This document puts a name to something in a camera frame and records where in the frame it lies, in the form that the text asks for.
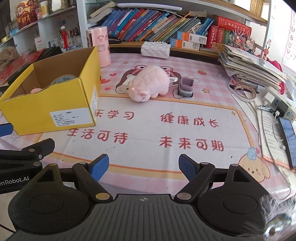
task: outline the bookshelf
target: bookshelf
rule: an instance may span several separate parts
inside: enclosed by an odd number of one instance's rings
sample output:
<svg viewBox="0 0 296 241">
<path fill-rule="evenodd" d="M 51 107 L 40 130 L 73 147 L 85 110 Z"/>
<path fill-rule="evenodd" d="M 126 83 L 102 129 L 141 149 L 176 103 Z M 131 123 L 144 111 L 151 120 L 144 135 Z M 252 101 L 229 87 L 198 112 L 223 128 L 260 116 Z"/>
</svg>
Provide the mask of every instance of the bookshelf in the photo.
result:
<svg viewBox="0 0 296 241">
<path fill-rule="evenodd" d="M 110 48 L 141 48 L 142 42 L 122 42 L 120 44 L 110 44 Z M 193 50 L 193 49 L 183 49 L 183 48 L 175 48 L 171 47 L 171 51 L 178 51 L 178 52 L 184 52 L 184 53 L 192 53 L 192 54 L 197 54 L 197 55 L 202 55 L 202 56 L 207 56 L 211 58 L 216 58 L 218 59 L 220 55 L 218 53 L 212 52 L 212 51 L 207 51 L 207 50 Z"/>
<path fill-rule="evenodd" d="M 77 1 L 77 11 L 78 11 L 78 19 L 79 25 L 81 30 L 81 38 L 83 47 L 87 47 L 87 40 L 86 40 L 86 30 L 89 29 L 90 26 L 87 24 L 87 19 L 90 18 L 90 14 L 100 8 L 102 5 L 101 3 L 108 2 L 109 0 L 79 0 Z M 127 0 L 113 0 L 116 3 L 126 3 L 130 2 Z M 171 5 L 171 6 L 178 6 L 182 7 L 181 13 L 188 13 L 189 11 L 207 11 L 208 17 L 211 15 L 220 15 L 222 17 L 230 18 L 245 25 L 250 26 L 250 22 L 262 25 L 266 27 L 265 31 L 265 38 L 263 43 L 256 43 L 256 47 L 261 50 L 261 55 L 263 55 L 263 50 L 265 48 L 266 40 L 271 38 L 268 34 L 269 24 L 272 21 L 271 18 L 271 9 L 273 3 L 274 5 L 275 0 L 269 0 L 269 14 L 268 20 L 263 19 L 260 16 L 257 16 L 250 11 L 243 9 L 237 5 L 230 4 L 228 2 L 222 0 L 161 0 L 158 3 Z M 137 3 L 155 3 L 153 0 L 137 0 Z"/>
</svg>

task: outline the star print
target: star print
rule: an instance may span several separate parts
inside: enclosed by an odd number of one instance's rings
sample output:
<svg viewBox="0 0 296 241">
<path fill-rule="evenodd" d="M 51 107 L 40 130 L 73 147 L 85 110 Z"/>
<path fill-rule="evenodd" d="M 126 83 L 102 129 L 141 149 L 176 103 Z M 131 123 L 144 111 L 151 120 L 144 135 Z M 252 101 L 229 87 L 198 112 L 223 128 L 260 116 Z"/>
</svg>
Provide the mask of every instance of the star print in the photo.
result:
<svg viewBox="0 0 296 241">
<path fill-rule="evenodd" d="M 203 89 L 202 91 L 203 91 L 205 94 L 209 94 L 209 93 L 210 93 L 210 91 L 207 90 L 207 89 Z"/>
</svg>

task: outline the plush toy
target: plush toy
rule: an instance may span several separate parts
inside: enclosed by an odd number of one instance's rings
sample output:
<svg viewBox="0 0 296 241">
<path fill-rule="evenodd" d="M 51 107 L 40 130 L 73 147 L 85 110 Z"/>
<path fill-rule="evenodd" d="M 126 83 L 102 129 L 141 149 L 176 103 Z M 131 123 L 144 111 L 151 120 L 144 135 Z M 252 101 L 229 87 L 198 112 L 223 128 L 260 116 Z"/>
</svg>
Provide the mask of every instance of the plush toy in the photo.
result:
<svg viewBox="0 0 296 241">
<path fill-rule="evenodd" d="M 136 102 L 145 102 L 150 98 L 156 98 L 158 94 L 165 95 L 169 84 L 167 73 L 162 68 L 151 65 L 139 72 L 128 83 L 128 94 Z"/>
<path fill-rule="evenodd" d="M 34 88 L 34 89 L 31 90 L 30 94 L 38 93 L 41 90 L 43 90 L 43 89 L 41 89 L 41 88 Z"/>
</svg>

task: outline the table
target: table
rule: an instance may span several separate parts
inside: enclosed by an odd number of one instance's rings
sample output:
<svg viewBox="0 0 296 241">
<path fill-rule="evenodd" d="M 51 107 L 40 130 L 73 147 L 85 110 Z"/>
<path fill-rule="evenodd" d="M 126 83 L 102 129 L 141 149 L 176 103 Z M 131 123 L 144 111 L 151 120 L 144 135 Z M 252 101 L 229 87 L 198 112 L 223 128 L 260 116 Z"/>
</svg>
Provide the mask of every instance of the table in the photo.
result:
<svg viewBox="0 0 296 241">
<path fill-rule="evenodd" d="M 188 182 L 178 168 L 180 154 L 185 153 L 198 163 L 210 162 L 217 168 L 228 168 L 232 163 L 247 163 L 252 168 L 246 153 L 253 147 L 259 151 L 256 161 L 262 167 L 262 172 L 254 177 L 269 192 L 279 197 L 287 195 L 282 176 L 272 163 L 261 160 L 258 133 L 230 95 L 229 78 L 222 66 L 131 53 L 113 53 L 111 59 L 112 64 L 102 69 L 96 126 L 26 136 L 13 132 L 0 139 L 1 147 L 18 150 L 52 138 L 55 151 L 42 162 L 54 162 L 60 168 L 79 161 L 90 162 L 107 153 L 110 167 L 100 183 L 112 195 L 174 195 Z M 148 65 L 161 66 L 178 79 L 194 79 L 193 97 L 179 96 L 178 82 L 172 82 L 165 97 L 133 102 L 119 86 Z M 0 123 L 5 123 L 5 117 L 0 116 Z"/>
</svg>

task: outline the power strip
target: power strip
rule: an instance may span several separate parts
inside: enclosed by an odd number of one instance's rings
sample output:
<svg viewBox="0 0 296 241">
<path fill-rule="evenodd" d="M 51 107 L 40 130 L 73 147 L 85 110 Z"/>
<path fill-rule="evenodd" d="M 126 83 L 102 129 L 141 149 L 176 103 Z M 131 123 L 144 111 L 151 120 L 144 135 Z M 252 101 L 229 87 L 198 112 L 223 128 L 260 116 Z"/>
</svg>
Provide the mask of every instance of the power strip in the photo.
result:
<svg viewBox="0 0 296 241">
<path fill-rule="evenodd" d="M 264 90 L 264 97 L 262 98 L 264 104 L 274 111 L 279 111 L 279 117 L 290 120 L 291 122 L 296 119 L 296 109 L 277 92 L 273 87 L 266 87 Z"/>
</svg>

